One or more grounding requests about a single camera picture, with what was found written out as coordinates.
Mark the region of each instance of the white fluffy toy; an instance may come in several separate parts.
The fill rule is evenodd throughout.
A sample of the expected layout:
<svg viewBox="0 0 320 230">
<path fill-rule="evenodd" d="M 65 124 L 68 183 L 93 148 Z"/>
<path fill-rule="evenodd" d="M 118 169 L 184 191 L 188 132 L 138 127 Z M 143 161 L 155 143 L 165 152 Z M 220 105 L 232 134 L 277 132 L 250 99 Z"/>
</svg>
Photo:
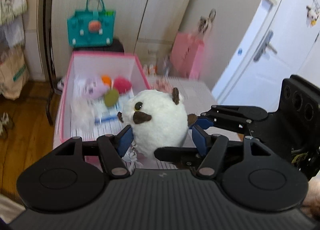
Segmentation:
<svg viewBox="0 0 320 230">
<path fill-rule="evenodd" d="M 132 126 L 137 151 L 147 158 L 155 158 L 157 148 L 181 147 L 189 126 L 197 120 L 195 114 L 187 115 L 177 88 L 172 94 L 142 91 L 124 105 L 118 117 Z"/>
</svg>

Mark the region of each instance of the ribbed black surface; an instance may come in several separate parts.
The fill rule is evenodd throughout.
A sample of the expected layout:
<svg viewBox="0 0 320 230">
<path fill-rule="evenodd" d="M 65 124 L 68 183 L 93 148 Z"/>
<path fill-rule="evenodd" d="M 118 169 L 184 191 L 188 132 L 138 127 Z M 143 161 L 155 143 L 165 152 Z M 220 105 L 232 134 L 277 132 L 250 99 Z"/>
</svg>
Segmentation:
<svg viewBox="0 0 320 230">
<path fill-rule="evenodd" d="M 188 170 L 140 170 L 112 181 L 90 205 L 65 214 L 25 211 L 14 230 L 308 230 L 315 224 L 299 210 L 255 213 L 226 199 L 213 181 Z"/>
</svg>

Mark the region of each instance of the person's hand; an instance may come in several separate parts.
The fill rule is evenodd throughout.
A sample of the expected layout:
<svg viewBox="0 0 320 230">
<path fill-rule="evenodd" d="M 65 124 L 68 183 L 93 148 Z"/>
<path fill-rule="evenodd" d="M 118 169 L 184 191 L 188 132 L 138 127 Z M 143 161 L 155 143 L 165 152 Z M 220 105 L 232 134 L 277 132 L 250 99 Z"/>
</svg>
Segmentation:
<svg viewBox="0 0 320 230">
<path fill-rule="evenodd" d="M 312 178 L 301 211 L 310 218 L 320 218 L 320 179 Z"/>
</svg>

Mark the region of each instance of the teal handbag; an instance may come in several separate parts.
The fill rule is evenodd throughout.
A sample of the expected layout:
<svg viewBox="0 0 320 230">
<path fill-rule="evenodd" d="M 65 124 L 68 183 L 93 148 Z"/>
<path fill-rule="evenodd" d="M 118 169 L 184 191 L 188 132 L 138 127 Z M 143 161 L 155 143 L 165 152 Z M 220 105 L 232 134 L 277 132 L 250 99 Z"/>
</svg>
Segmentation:
<svg viewBox="0 0 320 230">
<path fill-rule="evenodd" d="M 111 45 L 116 11 L 106 10 L 100 0 L 102 10 L 76 10 L 73 17 L 67 20 L 69 45 L 72 47 L 95 47 Z"/>
</svg>

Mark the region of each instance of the brown paper bag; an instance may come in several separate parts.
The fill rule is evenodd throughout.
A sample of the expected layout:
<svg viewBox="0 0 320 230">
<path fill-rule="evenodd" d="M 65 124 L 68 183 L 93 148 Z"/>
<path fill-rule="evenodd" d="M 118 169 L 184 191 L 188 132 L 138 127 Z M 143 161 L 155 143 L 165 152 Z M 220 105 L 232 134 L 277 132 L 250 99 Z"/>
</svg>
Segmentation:
<svg viewBox="0 0 320 230">
<path fill-rule="evenodd" d="M 15 100 L 20 96 L 23 86 L 29 79 L 29 72 L 20 46 L 3 52 L 0 64 L 0 94 Z"/>
</svg>

